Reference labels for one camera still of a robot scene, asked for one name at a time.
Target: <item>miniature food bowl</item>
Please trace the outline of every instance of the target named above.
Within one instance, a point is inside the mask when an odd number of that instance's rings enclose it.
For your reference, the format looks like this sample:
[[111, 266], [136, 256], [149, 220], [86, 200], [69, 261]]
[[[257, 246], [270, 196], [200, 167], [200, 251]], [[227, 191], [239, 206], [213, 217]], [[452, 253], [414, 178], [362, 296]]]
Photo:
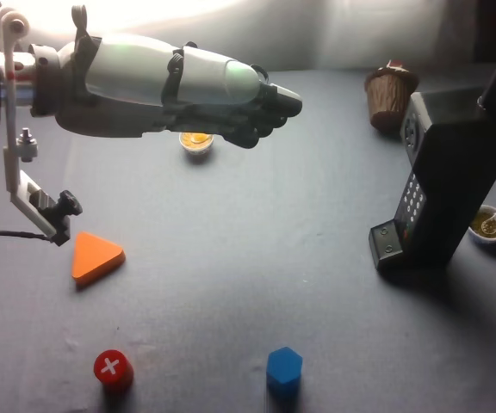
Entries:
[[179, 135], [181, 146], [191, 155], [202, 155], [210, 150], [214, 135], [183, 132]]
[[481, 223], [486, 219], [491, 218], [496, 213], [494, 206], [482, 205], [478, 210], [474, 220], [468, 228], [468, 234], [476, 243], [492, 244], [496, 243], [496, 232], [492, 235], [487, 235], [481, 231]]

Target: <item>brown cupcake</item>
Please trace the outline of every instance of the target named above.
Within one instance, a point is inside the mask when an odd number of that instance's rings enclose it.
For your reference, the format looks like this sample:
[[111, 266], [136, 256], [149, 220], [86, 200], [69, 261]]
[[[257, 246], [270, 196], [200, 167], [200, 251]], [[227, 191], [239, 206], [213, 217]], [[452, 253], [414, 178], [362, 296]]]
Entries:
[[399, 131], [411, 93], [418, 85], [417, 75], [392, 60], [368, 75], [365, 91], [370, 124], [382, 133]]

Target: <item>vintage cell phone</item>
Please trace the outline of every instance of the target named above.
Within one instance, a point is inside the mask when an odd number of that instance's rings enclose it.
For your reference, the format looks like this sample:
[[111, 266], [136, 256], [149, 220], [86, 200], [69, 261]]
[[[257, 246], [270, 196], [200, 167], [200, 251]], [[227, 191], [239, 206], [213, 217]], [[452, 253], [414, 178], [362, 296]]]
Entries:
[[488, 86], [411, 95], [411, 161], [393, 219], [370, 230], [378, 270], [446, 265], [496, 180], [496, 70]]

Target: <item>red button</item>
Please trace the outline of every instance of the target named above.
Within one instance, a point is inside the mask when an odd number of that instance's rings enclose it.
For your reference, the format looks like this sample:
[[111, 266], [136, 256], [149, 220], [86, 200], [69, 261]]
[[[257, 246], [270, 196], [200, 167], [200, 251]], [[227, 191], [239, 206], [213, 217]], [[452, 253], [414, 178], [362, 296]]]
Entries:
[[118, 350], [103, 351], [95, 360], [93, 373], [109, 391], [124, 391], [133, 382], [133, 367]]

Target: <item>white backdrop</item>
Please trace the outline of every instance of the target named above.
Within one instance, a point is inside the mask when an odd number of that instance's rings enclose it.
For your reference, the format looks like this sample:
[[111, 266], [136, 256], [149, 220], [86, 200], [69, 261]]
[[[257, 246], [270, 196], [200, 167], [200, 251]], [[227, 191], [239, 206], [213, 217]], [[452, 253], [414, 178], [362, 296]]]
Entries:
[[[33, 26], [29, 41], [73, 39], [78, 0], [7, 0]], [[120, 30], [181, 46], [192, 40], [269, 71], [468, 62], [476, 0], [84, 0], [93, 34]]]

